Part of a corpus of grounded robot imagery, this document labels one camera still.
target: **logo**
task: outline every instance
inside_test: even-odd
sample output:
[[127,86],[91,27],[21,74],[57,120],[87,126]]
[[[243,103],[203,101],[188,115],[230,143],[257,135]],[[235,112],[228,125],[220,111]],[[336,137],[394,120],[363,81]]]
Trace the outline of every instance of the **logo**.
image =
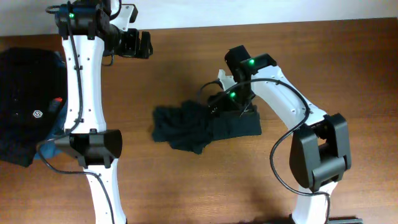
[[35,118],[41,118],[43,116],[43,112],[39,111],[39,110],[35,110],[33,112],[33,117]]

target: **table surface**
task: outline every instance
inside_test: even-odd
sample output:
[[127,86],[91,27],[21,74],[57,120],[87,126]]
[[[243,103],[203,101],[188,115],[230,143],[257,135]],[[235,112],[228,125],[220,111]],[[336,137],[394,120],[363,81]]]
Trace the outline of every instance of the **table surface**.
[[[120,129],[118,178],[129,223],[237,223],[286,217],[296,196],[272,175],[269,153],[286,131],[260,99],[261,136],[217,141],[202,155],[154,143],[152,111],[195,99],[202,84],[227,70],[228,49],[245,45],[269,53],[312,103],[348,120],[353,166],[331,199],[331,216],[366,223],[398,223],[397,19],[299,22],[253,26],[152,30],[149,60],[116,57],[102,68],[108,129]],[[56,35],[3,37],[0,48],[62,51]],[[206,89],[210,95],[218,91]],[[277,170],[298,186],[289,169],[290,139],[275,156]],[[59,169],[80,170],[59,155]],[[28,168],[0,162],[1,223],[94,223],[87,179],[59,175],[40,161]]]

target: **wooden table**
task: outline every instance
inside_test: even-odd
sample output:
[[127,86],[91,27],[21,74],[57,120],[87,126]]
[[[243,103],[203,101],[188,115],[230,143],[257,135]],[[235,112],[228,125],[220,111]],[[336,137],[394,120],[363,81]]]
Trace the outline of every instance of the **wooden table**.
[[[102,68],[109,129],[123,134],[119,189],[129,223],[237,223],[286,217],[296,196],[269,167],[269,152],[286,131],[260,99],[262,136],[217,141],[202,155],[172,150],[150,136],[152,110],[194,99],[205,82],[227,70],[228,49],[244,44],[267,52],[313,103],[347,120],[353,166],[333,193],[331,216],[398,223],[397,19],[299,22],[152,30],[149,60],[116,57]],[[7,37],[0,47],[62,50],[56,35]],[[216,93],[209,87],[205,94]],[[290,140],[277,151],[281,176],[289,169]],[[80,170],[62,154],[50,162]],[[94,223],[87,179],[59,175],[35,161],[28,169],[0,162],[1,223]]]

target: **brown surface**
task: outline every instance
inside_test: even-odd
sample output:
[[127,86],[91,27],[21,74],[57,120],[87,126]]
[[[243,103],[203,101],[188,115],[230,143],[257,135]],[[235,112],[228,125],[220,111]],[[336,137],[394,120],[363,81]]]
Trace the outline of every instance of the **brown surface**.
[[[295,195],[269,167],[269,151],[286,128],[261,100],[263,135],[211,143],[200,156],[150,138],[156,105],[193,99],[227,69],[227,50],[244,44],[267,52],[288,79],[329,114],[348,120],[352,169],[332,196],[331,216],[398,223],[398,25],[396,19],[301,22],[153,30],[150,60],[116,58],[103,67],[103,108],[109,129],[123,133],[119,189],[129,223],[234,223],[287,216]],[[2,39],[61,50],[55,35]],[[209,88],[207,93],[215,93]],[[288,165],[290,141],[277,168],[297,186]],[[66,155],[50,160],[79,170]],[[35,161],[28,169],[0,162],[1,223],[94,223],[87,180],[58,175]]]

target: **crumpled black cloth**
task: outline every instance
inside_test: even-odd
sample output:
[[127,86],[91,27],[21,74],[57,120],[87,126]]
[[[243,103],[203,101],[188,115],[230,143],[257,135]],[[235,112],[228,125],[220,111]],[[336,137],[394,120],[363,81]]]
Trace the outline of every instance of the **crumpled black cloth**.
[[241,136],[261,135],[257,111],[210,113],[207,106],[185,101],[180,108],[158,106],[154,110],[155,142],[169,142],[171,148],[201,154],[210,142]]

